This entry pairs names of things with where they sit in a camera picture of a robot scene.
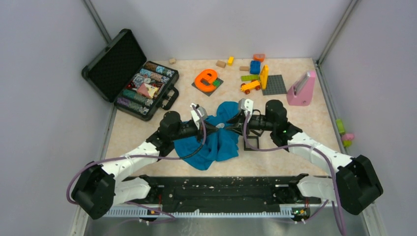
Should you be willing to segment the blue garment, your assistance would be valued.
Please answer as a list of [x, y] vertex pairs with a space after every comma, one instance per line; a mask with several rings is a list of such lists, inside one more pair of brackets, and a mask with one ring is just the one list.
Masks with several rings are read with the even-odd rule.
[[[221, 103], [216, 115], [208, 116], [206, 121], [212, 125], [224, 123], [238, 113], [238, 103], [225, 101]], [[238, 156], [238, 134], [220, 128], [217, 132], [206, 138], [203, 147], [193, 156], [184, 161], [198, 170], [207, 170], [214, 162], [226, 161]]]

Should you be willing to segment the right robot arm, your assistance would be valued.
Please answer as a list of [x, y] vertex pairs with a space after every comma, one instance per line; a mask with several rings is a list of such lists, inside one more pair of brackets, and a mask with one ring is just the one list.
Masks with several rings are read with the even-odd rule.
[[241, 99], [237, 114], [227, 121], [227, 130], [243, 137], [249, 130], [268, 131], [276, 150], [298, 155], [329, 175], [302, 176], [288, 189], [293, 202], [320, 198], [358, 215], [383, 195], [384, 189], [368, 157], [343, 154], [315, 141], [288, 121], [287, 110], [279, 100], [268, 101], [265, 113], [259, 115], [254, 113], [253, 104], [253, 100]]

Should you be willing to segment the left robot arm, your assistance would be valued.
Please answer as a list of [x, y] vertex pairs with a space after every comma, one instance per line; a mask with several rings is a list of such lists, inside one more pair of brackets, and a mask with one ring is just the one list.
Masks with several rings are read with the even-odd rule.
[[158, 195], [155, 187], [140, 177], [128, 177], [157, 160], [168, 160], [175, 140], [196, 137], [203, 145], [208, 135], [218, 131], [205, 120], [207, 114], [203, 108], [193, 108], [191, 116], [191, 120], [183, 122], [178, 112], [167, 112], [158, 129], [137, 148], [120, 157], [87, 164], [70, 181], [67, 200], [80, 206], [92, 219], [131, 200], [154, 202]]

